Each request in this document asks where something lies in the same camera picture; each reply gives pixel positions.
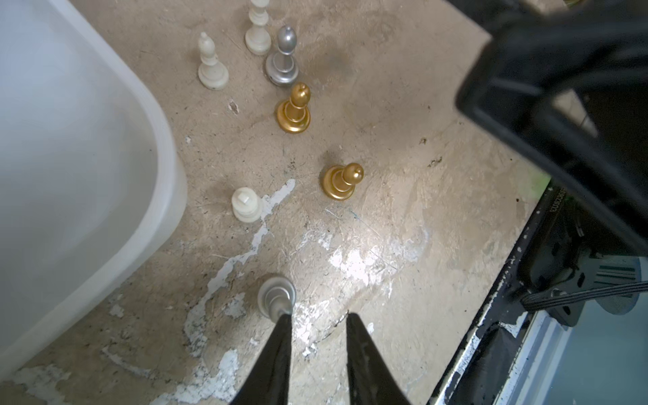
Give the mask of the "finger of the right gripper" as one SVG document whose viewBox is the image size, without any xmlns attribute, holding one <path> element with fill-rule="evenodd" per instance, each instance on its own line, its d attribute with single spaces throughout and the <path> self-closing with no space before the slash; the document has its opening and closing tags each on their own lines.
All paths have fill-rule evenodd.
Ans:
<svg viewBox="0 0 648 405">
<path fill-rule="evenodd" d="M 491 40 L 457 108 L 647 250 L 647 4 L 457 1 Z"/>
</svg>

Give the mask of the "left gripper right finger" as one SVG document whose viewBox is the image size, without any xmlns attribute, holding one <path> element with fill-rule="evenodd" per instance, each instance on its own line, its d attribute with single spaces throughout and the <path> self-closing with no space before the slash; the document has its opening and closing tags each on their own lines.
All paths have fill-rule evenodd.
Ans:
<svg viewBox="0 0 648 405">
<path fill-rule="evenodd" d="M 409 404 L 358 314 L 349 313 L 346 328 L 350 403 Z"/>
</svg>

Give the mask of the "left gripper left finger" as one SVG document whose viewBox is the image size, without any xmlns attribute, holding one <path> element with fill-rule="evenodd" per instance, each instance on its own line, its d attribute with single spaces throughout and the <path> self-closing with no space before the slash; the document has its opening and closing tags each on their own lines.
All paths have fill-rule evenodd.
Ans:
<svg viewBox="0 0 648 405">
<path fill-rule="evenodd" d="M 286 405 L 291 357 L 292 316 L 284 314 L 277 320 L 268 342 L 231 404 Z"/>
</svg>

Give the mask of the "white plastic storage box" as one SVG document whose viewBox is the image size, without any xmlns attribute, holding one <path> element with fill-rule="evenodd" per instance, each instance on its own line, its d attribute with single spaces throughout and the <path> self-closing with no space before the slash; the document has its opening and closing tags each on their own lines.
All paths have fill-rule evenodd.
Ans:
<svg viewBox="0 0 648 405">
<path fill-rule="evenodd" d="M 2 2 L 2 378 L 137 270 L 186 204 L 165 113 L 83 15 Z"/>
</svg>

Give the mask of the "white king chess piece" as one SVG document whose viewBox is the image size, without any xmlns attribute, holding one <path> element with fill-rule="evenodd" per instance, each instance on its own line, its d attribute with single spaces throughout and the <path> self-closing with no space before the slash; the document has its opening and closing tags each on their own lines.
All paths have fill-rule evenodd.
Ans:
<svg viewBox="0 0 648 405">
<path fill-rule="evenodd" d="M 234 216 L 241 222 L 252 223 L 261 218 L 263 201 L 249 187 L 235 190 L 231 198 Z"/>
</svg>

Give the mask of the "gold bishop chess piece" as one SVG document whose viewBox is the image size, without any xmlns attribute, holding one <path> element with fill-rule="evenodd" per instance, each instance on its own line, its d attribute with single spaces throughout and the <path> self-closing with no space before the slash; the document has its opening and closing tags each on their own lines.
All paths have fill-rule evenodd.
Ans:
<svg viewBox="0 0 648 405">
<path fill-rule="evenodd" d="M 278 105 L 276 119 L 286 133 L 303 133 L 310 126 L 310 96 L 310 88 L 305 83 L 298 82 L 292 86 L 290 97 Z"/>
</svg>

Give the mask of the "white bishop chess piece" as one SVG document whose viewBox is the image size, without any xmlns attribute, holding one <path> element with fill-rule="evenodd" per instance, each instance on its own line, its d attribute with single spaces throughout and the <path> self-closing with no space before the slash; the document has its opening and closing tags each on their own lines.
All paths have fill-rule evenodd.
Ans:
<svg viewBox="0 0 648 405">
<path fill-rule="evenodd" d="M 229 70 L 218 59 L 213 39 L 205 32 L 198 39 L 201 64 L 197 76 L 208 89 L 221 90 L 229 83 Z"/>
</svg>

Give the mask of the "white tall chess piece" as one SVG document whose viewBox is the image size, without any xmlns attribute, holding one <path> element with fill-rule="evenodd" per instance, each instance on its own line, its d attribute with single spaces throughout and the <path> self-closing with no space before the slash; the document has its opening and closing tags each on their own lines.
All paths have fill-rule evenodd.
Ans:
<svg viewBox="0 0 648 405">
<path fill-rule="evenodd" d="M 245 35 L 248 50 L 257 56 L 267 55 L 272 45 L 272 39 L 267 30 L 269 20 L 269 0 L 251 0 L 248 12 L 251 27 Z"/>
</svg>

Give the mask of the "gold pawn front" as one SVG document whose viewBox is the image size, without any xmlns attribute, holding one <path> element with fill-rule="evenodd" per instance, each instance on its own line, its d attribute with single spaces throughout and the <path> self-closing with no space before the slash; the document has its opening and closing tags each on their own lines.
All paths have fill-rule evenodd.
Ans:
<svg viewBox="0 0 648 405">
<path fill-rule="evenodd" d="M 365 171 L 360 164 L 334 165 L 322 177 L 322 189 L 328 197 L 344 201 L 354 194 L 364 177 Z"/>
</svg>

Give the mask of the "silver bishop middle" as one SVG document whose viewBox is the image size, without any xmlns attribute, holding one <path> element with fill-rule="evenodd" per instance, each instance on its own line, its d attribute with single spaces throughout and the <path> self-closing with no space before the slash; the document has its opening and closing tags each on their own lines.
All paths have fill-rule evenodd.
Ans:
<svg viewBox="0 0 648 405">
<path fill-rule="evenodd" d="M 268 55 L 265 62 L 266 76 L 272 83 L 281 87 L 292 86 L 299 75 L 299 67 L 294 57 L 298 39 L 290 25 L 283 26 L 277 35 L 277 50 Z"/>
</svg>

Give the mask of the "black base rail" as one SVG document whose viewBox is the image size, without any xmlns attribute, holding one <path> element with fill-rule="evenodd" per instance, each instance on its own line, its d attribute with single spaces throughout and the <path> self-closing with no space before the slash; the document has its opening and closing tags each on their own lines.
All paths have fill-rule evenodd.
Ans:
<svg viewBox="0 0 648 405">
<path fill-rule="evenodd" d="M 550 182 L 433 404 L 644 404 L 647 259 Z"/>
</svg>

